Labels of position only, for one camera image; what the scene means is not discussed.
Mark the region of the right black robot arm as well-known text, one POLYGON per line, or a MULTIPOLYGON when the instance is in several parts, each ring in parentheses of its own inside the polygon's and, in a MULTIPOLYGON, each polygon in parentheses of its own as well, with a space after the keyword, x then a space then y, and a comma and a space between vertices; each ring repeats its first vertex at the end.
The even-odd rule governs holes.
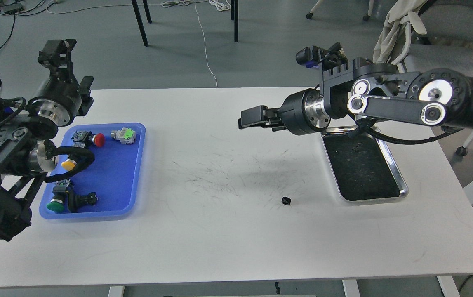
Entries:
POLYGON ((392 120, 422 126, 442 126, 443 137, 473 129, 473 77, 452 69, 400 73, 397 66, 365 58, 348 60, 342 45, 328 49, 309 46, 296 55, 298 64, 321 71, 317 88, 288 96, 281 107, 259 105, 241 112, 239 129, 288 130, 295 135, 324 133, 332 120, 351 117, 350 137, 366 133, 393 144, 416 145, 438 137, 405 140, 374 130, 378 121, 392 120))

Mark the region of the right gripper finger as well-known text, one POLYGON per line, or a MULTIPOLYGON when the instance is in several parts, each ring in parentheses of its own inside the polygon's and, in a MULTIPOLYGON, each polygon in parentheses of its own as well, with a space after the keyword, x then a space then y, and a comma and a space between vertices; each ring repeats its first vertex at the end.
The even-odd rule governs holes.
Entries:
POLYGON ((238 129, 243 130, 251 127, 261 127, 272 130, 280 129, 280 118, 277 116, 278 108, 256 106, 241 112, 238 119, 238 129))

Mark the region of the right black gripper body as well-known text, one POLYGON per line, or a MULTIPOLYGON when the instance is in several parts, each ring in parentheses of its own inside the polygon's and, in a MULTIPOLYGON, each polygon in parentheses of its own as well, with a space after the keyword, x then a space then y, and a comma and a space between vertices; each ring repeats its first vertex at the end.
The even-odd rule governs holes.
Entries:
POLYGON ((278 109, 278 118, 295 135, 321 133, 331 123, 331 117, 324 110, 323 99, 314 89, 289 95, 278 109))

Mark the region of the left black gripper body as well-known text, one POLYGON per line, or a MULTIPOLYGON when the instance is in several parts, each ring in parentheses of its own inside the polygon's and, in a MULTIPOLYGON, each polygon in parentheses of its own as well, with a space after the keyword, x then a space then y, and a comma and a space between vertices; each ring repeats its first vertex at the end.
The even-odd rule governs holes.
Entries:
POLYGON ((49 77, 40 85, 28 103, 28 112, 51 120, 56 126, 68 126, 76 117, 83 117, 83 98, 78 81, 49 77))

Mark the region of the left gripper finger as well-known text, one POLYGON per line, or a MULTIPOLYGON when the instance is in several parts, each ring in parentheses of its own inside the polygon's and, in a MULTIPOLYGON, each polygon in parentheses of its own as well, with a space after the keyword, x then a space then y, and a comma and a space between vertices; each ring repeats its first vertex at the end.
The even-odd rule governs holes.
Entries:
POLYGON ((48 40, 38 55, 38 63, 49 70, 50 76, 66 83, 76 81, 71 52, 76 39, 48 40))
POLYGON ((94 100, 91 97, 91 85, 94 81, 93 76, 85 76, 81 80, 78 93, 80 95, 81 103, 78 109, 78 116, 86 116, 94 100))

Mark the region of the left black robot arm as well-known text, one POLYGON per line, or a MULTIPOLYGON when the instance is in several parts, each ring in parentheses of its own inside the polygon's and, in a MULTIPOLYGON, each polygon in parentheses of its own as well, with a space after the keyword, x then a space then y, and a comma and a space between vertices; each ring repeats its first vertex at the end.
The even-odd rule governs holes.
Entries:
POLYGON ((0 239, 11 241, 31 225, 31 203, 43 183, 68 179, 95 160, 81 147, 56 147, 60 127, 85 116, 92 76, 78 82, 71 59, 75 39, 48 40, 38 62, 49 77, 30 100, 0 97, 0 239))

